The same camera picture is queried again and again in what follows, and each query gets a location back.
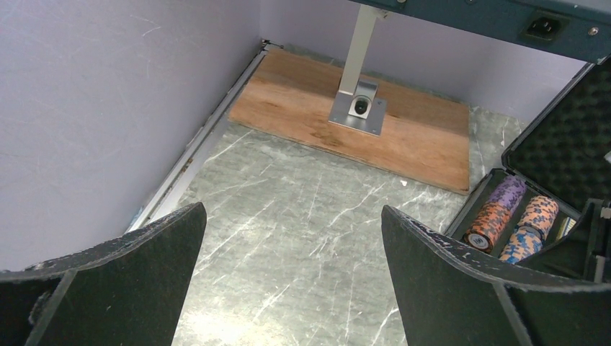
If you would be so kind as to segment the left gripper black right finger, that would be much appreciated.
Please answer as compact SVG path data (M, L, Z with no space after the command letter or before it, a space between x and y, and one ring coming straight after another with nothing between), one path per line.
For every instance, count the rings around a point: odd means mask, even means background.
M381 211L388 268L410 345L608 345L610 285L502 262Z

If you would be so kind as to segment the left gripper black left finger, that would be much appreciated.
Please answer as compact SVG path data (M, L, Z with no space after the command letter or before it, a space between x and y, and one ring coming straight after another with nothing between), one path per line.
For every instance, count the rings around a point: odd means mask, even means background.
M3 345L170 345L205 234L202 203L1 272Z

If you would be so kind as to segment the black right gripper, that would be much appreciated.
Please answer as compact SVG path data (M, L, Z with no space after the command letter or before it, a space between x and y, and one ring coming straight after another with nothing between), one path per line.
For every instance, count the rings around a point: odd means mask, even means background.
M610 201L591 198L563 238L525 260L525 267L576 280L610 281Z

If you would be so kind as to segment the orange blue chip stack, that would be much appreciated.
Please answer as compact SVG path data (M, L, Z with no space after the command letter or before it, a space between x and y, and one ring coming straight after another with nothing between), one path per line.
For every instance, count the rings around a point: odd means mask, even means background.
M543 240L539 231L529 226L516 229L509 237L499 255L502 262L517 264L534 255L543 248Z
M546 240L559 212L559 204L552 198L537 195L530 199L516 229L526 227L540 239Z

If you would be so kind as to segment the orange black chip stack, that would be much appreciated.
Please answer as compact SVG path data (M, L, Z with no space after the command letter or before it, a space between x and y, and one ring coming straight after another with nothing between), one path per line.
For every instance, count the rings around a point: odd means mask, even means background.
M510 208L498 202L487 202L467 228L463 241L475 249L490 254L511 217Z

